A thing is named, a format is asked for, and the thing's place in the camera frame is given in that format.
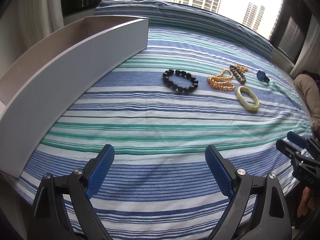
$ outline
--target beige pants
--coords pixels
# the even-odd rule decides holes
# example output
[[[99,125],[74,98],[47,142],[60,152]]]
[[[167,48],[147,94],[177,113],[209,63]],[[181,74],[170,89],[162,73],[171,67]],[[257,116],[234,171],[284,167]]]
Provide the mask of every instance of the beige pants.
[[[316,82],[308,75],[300,74],[294,80],[295,87],[310,110],[312,129],[320,128],[320,94]]]

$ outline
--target jade bangle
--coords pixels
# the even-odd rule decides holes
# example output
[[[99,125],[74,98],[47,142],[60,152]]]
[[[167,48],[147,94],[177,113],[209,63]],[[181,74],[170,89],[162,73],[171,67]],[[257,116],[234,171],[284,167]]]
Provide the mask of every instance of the jade bangle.
[[[241,91],[247,93],[249,96],[252,97],[253,101],[254,101],[254,106],[249,104],[244,98],[243,96],[241,95]],[[257,98],[257,96],[255,95],[255,93],[252,92],[252,90],[250,90],[249,88],[247,87],[244,87],[244,86],[240,86],[238,87],[238,89],[236,90],[236,95],[237,95],[237,98],[239,100],[239,102],[241,103],[241,105],[243,105],[243,107],[248,110],[248,111],[252,111],[252,112],[255,112],[258,110],[259,108],[259,100]]]

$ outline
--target blue gripper pad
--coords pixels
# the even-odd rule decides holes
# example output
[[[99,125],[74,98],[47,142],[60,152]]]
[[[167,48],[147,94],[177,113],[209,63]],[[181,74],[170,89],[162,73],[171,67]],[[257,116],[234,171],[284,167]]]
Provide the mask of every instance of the blue gripper pad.
[[[209,146],[205,149],[204,157],[219,186],[221,193],[231,200],[235,192],[233,191],[232,179],[230,175],[224,169],[222,163]]]
[[[88,178],[88,186],[85,191],[88,199],[97,195],[114,159],[115,149],[110,145]]]
[[[292,131],[287,133],[287,139],[290,142],[293,142],[295,145],[298,145],[302,149],[307,148],[307,145],[308,145],[307,140]]]

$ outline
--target black beaded bracelet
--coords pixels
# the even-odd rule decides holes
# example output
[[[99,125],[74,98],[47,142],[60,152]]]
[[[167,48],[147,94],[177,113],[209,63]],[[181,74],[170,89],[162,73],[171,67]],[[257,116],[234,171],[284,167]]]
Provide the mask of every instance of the black beaded bracelet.
[[[181,76],[186,77],[187,79],[190,79],[190,81],[192,82],[192,85],[189,87],[182,87],[182,86],[178,86],[176,83],[174,83],[172,80],[169,79],[170,76],[172,76],[174,73],[173,69],[169,69],[166,70],[162,76],[163,76],[163,82],[168,86],[168,87],[172,87],[173,90],[178,90],[179,92],[185,92],[185,93],[189,93],[194,91],[197,87],[198,87],[198,80],[193,77],[191,75],[191,73],[187,73],[184,70],[180,71],[180,70],[176,70],[175,73],[177,76],[179,76],[181,74]]]

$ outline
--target white curtain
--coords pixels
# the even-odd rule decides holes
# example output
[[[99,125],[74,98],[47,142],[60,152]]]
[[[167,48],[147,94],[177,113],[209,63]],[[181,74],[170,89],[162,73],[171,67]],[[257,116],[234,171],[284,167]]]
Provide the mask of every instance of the white curtain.
[[[300,56],[290,76],[296,78],[304,70],[320,74],[320,25],[313,15]]]
[[[60,0],[19,0],[19,21],[27,49],[62,28]]]

